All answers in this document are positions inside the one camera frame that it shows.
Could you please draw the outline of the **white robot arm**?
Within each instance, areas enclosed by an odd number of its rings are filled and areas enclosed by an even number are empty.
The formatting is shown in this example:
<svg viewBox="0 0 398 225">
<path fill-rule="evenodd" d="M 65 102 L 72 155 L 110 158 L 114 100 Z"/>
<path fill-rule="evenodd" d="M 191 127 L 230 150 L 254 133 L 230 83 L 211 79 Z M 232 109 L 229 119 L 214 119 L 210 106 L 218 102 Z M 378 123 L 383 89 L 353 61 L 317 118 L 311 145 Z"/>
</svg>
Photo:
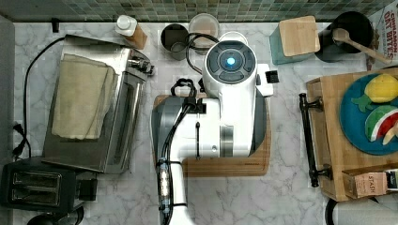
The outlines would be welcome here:
<svg viewBox="0 0 398 225">
<path fill-rule="evenodd" d="M 253 50 L 223 40 L 207 52 L 198 97 L 193 81 L 185 97 L 171 95 L 153 108 L 151 141 L 159 196 L 160 225 L 194 225 L 189 216 L 183 165 L 187 158 L 247 158 L 266 134 L 266 102 L 259 90 Z"/>
</svg>

